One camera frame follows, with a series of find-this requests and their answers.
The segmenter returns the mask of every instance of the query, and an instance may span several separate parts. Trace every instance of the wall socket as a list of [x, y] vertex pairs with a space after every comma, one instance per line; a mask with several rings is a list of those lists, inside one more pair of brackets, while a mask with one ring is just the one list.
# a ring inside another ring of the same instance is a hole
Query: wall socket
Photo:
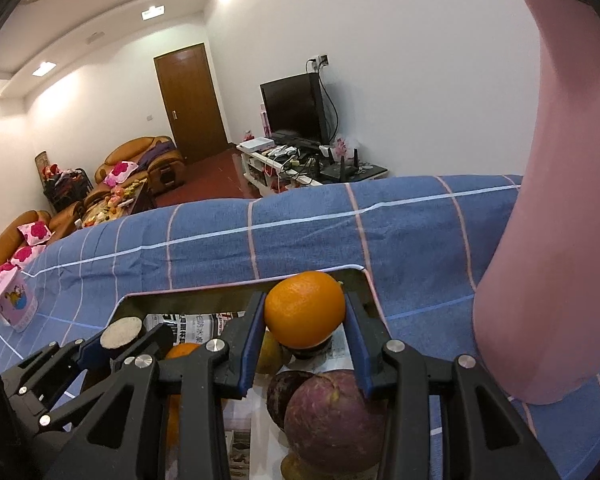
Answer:
[[318, 72], [318, 67], [327, 66], [329, 64], [329, 57], [326, 54], [321, 54], [315, 57], [315, 61], [311, 62], [311, 68], [314, 72]]

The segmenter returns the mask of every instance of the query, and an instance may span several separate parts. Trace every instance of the orange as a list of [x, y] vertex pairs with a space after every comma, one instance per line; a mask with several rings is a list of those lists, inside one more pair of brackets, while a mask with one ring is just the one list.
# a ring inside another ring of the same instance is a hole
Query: orange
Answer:
[[324, 272], [310, 270], [273, 287], [264, 302], [264, 321], [280, 344], [312, 348], [344, 321], [344, 293]]
[[[196, 343], [181, 343], [175, 345], [167, 353], [165, 359], [175, 359], [189, 355], [200, 345]], [[180, 439], [180, 396], [172, 395], [169, 398], [169, 420], [167, 421], [167, 447], [177, 445]]]

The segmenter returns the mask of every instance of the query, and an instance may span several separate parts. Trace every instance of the red floor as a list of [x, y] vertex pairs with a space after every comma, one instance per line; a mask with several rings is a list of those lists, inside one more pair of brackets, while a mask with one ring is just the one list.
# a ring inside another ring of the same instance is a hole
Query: red floor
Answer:
[[155, 198], [158, 207], [209, 198], [259, 198], [242, 175], [239, 152], [233, 148], [187, 166], [184, 185]]

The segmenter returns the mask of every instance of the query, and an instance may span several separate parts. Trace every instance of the sofa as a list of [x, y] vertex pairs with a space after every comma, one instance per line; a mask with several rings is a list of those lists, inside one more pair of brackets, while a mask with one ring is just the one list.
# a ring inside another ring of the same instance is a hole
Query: sofa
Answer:
[[75, 231], [75, 221], [80, 218], [82, 212], [82, 203], [75, 202], [53, 217], [47, 211], [27, 211], [21, 214], [0, 235], [0, 266], [8, 262], [13, 253], [26, 244], [18, 226], [42, 220], [52, 233], [46, 243], [50, 245]]
[[[111, 170], [113, 170], [117, 163], [138, 163], [142, 156], [150, 149], [154, 148], [158, 142], [168, 141], [173, 142], [171, 137], [139, 137], [130, 140], [129, 142], [125, 142], [122, 146], [116, 148], [96, 170], [94, 176], [96, 187], [84, 200], [85, 209], [110, 193], [109, 186], [104, 184], [103, 180]], [[120, 184], [120, 186], [127, 187], [135, 180], [147, 178], [149, 190], [152, 195], [157, 195], [184, 184], [184, 172], [185, 165], [182, 155], [178, 150], [170, 150], [152, 160], [145, 171], [138, 171], [131, 175], [131, 177]]]

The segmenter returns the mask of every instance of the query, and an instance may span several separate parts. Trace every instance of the television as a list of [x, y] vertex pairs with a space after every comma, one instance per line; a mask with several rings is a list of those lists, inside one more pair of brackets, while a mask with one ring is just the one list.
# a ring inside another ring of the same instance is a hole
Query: television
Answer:
[[307, 148], [330, 143], [317, 73], [264, 83], [260, 91], [274, 140]]

